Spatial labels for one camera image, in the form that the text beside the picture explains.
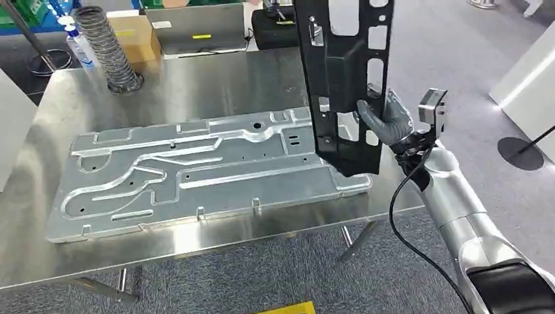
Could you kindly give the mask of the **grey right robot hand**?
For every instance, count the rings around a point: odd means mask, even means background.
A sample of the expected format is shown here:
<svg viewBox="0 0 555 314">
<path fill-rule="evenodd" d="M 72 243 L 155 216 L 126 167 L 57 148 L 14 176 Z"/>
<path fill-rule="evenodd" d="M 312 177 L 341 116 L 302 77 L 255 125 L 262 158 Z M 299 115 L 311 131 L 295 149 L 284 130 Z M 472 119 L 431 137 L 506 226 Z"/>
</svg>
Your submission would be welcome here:
<svg viewBox="0 0 555 314">
<path fill-rule="evenodd" d="M 387 146 L 399 144 L 414 132 L 414 121 L 409 111 L 392 89 L 387 91 L 381 116 L 362 99 L 357 102 L 357 111 L 362 121 Z"/>
</svg>

